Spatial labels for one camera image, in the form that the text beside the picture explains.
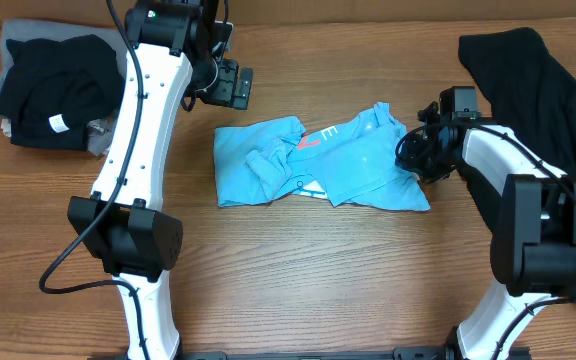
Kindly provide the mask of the light blue t-shirt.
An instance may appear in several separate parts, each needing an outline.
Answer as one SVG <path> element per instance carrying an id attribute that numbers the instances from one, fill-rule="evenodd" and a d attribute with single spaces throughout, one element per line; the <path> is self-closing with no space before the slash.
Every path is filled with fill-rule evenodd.
<path id="1" fill-rule="evenodd" d="M 294 194 L 390 211 L 427 211 L 411 172 L 397 166 L 405 126 L 378 102 L 354 119 L 313 133 L 288 116 L 221 127 L 214 138 L 217 204 L 260 205 Z"/>

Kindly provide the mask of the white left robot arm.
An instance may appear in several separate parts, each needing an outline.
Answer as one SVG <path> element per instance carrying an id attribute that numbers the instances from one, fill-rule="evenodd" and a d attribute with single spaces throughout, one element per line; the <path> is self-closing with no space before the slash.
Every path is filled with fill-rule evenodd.
<path id="1" fill-rule="evenodd" d="M 195 102 L 248 106 L 253 72 L 225 58 L 234 26 L 219 19 L 225 1 L 139 1 L 125 16 L 123 100 L 109 152 L 87 197 L 68 220 L 76 241 L 101 261 L 118 288 L 129 332 L 127 359 L 179 359 L 182 340 L 171 305 L 170 272 L 183 237 L 166 215 L 163 181 L 176 116 Z"/>

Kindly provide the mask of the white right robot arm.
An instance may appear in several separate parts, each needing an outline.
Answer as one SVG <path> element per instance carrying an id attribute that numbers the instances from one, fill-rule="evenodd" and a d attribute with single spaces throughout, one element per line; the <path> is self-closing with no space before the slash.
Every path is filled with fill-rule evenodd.
<path id="1" fill-rule="evenodd" d="M 466 177 L 492 230 L 494 279 L 445 344 L 399 347 L 396 359 L 528 359 L 515 341 L 545 307 L 576 303 L 576 178 L 539 158 L 514 131 L 484 117 L 473 87 L 453 86 L 419 111 L 396 163 L 425 184 Z"/>

